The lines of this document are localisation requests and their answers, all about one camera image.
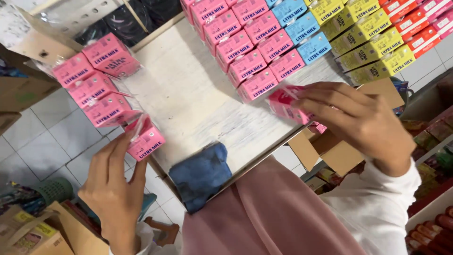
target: green basket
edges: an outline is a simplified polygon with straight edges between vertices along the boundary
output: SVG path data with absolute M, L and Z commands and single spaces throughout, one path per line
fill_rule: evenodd
M 56 177 L 42 181 L 31 188 L 39 192 L 44 197 L 46 205 L 48 206 L 54 201 L 61 203 L 65 200 L 71 199 L 73 191 L 71 183 L 63 177 Z

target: hand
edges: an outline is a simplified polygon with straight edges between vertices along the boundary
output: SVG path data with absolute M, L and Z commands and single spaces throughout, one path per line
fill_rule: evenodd
M 79 197 L 101 220 L 102 237 L 115 255 L 135 255 L 140 239 L 135 235 L 143 203 L 146 161 L 135 166 L 129 182 L 124 177 L 124 156 L 133 132 L 121 134 L 96 153 Z
M 318 82 L 306 86 L 299 98 L 294 106 L 373 158 L 383 173 L 398 177 L 409 169 L 415 142 L 382 96 L 365 95 L 345 83 Z

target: finger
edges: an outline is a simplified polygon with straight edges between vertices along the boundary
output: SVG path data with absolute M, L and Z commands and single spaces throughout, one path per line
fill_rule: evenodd
M 367 97 L 364 93 L 356 90 L 355 88 L 349 86 L 346 83 L 341 82 L 317 82 L 313 83 L 313 85 L 309 86 L 308 89 L 326 89 L 326 90 L 336 90 L 341 94 L 351 98 L 354 101 L 357 101 L 359 104 L 362 105 L 369 105 L 373 102 L 373 100 Z
M 368 112 L 366 107 L 336 90 L 309 89 L 305 91 L 301 98 L 335 106 L 353 117 L 365 116 Z
M 308 98 L 297 100 L 292 105 L 308 113 L 313 113 L 316 116 L 316 120 L 328 128 L 346 128 L 351 123 L 354 123 L 354 118 L 342 111 L 335 110 L 326 104 L 315 102 Z
M 110 154 L 109 162 L 109 179 L 108 182 L 124 183 L 124 157 L 127 148 L 130 145 L 130 140 L 134 136 L 134 132 L 124 133 L 118 140 L 115 149 Z
M 121 139 L 121 135 L 105 145 L 91 159 L 90 168 L 88 170 L 87 185 L 98 186 L 105 185 L 108 180 L 108 167 L 110 154 L 116 147 L 116 144 Z
M 135 165 L 134 174 L 129 181 L 129 184 L 138 189 L 140 192 L 145 189 L 147 165 L 148 164 L 146 160 L 137 162 L 137 164 Z

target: pink hijab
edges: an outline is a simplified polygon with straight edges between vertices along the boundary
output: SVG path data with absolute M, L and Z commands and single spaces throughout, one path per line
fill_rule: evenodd
M 183 255 L 365 255 L 345 226 L 273 157 L 183 225 Z

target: blue cloth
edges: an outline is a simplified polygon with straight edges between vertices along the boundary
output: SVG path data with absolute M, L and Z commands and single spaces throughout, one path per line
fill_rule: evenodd
M 210 145 L 173 166 L 169 175 L 187 211 L 190 214 L 195 213 L 231 178 L 227 165 L 227 148 L 220 142 Z

